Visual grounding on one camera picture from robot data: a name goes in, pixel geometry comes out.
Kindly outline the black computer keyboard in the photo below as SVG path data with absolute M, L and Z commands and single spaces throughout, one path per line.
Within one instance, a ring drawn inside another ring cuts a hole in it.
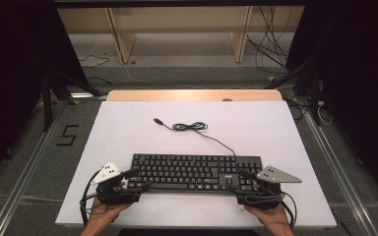
M 128 188 L 152 181 L 151 192 L 228 195 L 227 182 L 251 190 L 253 181 L 240 171 L 258 173 L 262 161 L 260 156 L 135 153 L 131 168 L 139 173 L 129 179 Z

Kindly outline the dark curtain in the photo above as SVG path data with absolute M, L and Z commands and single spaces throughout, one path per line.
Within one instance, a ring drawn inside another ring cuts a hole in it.
M 316 67 L 335 118 L 378 185 L 378 0 L 305 0 L 287 59 Z
M 52 0 L 0 0 L 0 162 L 54 72 L 88 82 Z

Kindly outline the person's left hand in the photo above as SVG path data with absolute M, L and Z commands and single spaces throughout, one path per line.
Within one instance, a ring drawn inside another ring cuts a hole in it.
M 123 210 L 130 206 L 131 204 L 108 206 L 102 204 L 98 198 L 95 198 L 87 226 L 107 227 Z

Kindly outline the short silver metal bar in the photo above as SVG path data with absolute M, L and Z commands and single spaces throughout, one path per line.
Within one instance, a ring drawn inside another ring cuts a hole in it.
M 103 95 L 94 95 L 88 92 L 73 92 L 71 93 L 71 98 L 74 99 L 102 99 L 105 100 L 107 98 L 106 94 Z

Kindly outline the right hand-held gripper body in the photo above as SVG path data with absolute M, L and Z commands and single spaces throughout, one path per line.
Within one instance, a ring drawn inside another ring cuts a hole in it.
M 250 180 L 258 185 L 257 188 L 247 184 L 238 187 L 235 194 L 240 205 L 258 209 L 271 209 L 277 207 L 284 199 L 281 183 L 301 183 L 302 180 L 288 174 L 274 166 L 267 166 L 259 173 L 254 173 L 257 180 Z

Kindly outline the person's right hand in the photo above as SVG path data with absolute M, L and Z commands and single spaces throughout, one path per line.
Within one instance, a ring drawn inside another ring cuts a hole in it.
M 270 231 L 277 232 L 283 228 L 290 228 L 287 220 L 287 216 L 282 205 L 278 205 L 275 208 L 263 210 L 252 206 L 244 207 L 248 212 L 255 215 L 258 220 Z

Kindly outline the white table cover board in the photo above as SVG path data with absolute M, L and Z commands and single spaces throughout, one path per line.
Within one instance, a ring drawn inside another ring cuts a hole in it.
M 320 187 L 290 111 L 283 101 L 121 102 L 101 105 L 76 173 L 56 218 L 83 221 L 79 201 L 91 176 L 112 161 L 130 167 L 135 153 L 260 156 L 302 180 L 282 186 L 297 209 L 299 228 L 333 228 L 336 221 Z M 121 228 L 259 227 L 234 196 L 145 193 L 122 211 Z

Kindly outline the beige wooden shelf unit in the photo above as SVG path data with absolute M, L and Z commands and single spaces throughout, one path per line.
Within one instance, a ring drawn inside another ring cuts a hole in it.
M 234 60 L 243 60 L 249 32 L 295 32 L 302 6 L 73 8 L 58 14 L 68 33 L 109 33 L 122 63 L 138 33 L 225 32 Z

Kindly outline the aluminium floor rail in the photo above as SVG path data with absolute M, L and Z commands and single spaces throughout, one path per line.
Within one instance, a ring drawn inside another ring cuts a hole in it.
M 58 124 L 58 120 L 67 107 L 68 102 L 59 102 L 55 107 L 55 113 L 53 115 L 53 121 L 48 126 L 47 130 L 43 132 L 35 146 L 29 161 L 27 162 L 21 176 L 18 178 L 15 186 L 12 188 L 10 195 L 6 198 L 3 206 L 0 209 L 0 236 L 3 236 L 11 219 L 21 201 L 24 192 L 29 185 L 34 172 L 36 171 L 42 156 L 49 144 L 49 141 L 54 133 L 55 127 Z
M 339 188 L 347 202 L 347 205 L 354 216 L 363 236 L 378 236 L 378 229 L 371 218 L 368 209 L 363 204 L 356 189 L 352 186 L 346 171 L 341 166 L 333 151 L 328 139 L 326 138 L 322 129 L 316 124 L 312 118 L 310 111 L 304 112 L 304 117 L 308 127 L 310 128 L 314 139 L 318 143 L 320 150 L 323 152 L 328 166 L 334 175 L 334 178 L 339 185 Z

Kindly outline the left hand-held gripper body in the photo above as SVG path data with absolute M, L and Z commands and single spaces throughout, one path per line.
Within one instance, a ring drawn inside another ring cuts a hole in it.
M 142 193 L 136 189 L 125 189 L 120 186 L 125 171 L 120 171 L 113 162 L 101 167 L 91 183 L 97 185 L 96 197 L 104 205 L 116 206 L 136 203 Z

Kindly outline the black metal stand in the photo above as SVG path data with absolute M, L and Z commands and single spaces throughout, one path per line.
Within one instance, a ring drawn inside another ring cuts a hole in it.
M 315 67 L 315 63 L 307 59 L 304 63 L 302 63 L 297 68 L 293 69 L 292 71 L 288 72 L 286 75 L 281 77 L 279 80 L 270 83 L 269 85 L 265 86 L 265 89 L 276 89 L 279 86 L 291 81 L 292 79 L 297 78 L 297 82 L 294 86 L 294 93 L 296 95 L 305 95 L 308 91 L 310 92 L 311 96 L 311 104 L 310 104 L 310 111 L 311 117 L 313 121 L 316 123 L 317 126 L 321 125 L 321 121 L 319 118 L 319 89 L 318 89 L 318 82 L 319 82 L 319 73 Z
M 69 100 L 71 93 L 67 89 L 68 85 L 78 87 L 79 89 L 87 91 L 92 95 L 105 95 L 105 92 L 90 87 L 87 80 L 80 81 L 79 79 L 75 79 L 74 77 L 60 70 L 46 72 L 41 79 L 41 95 L 44 109 L 44 132 L 50 128 L 53 121 L 50 93 L 53 92 L 61 101 Z

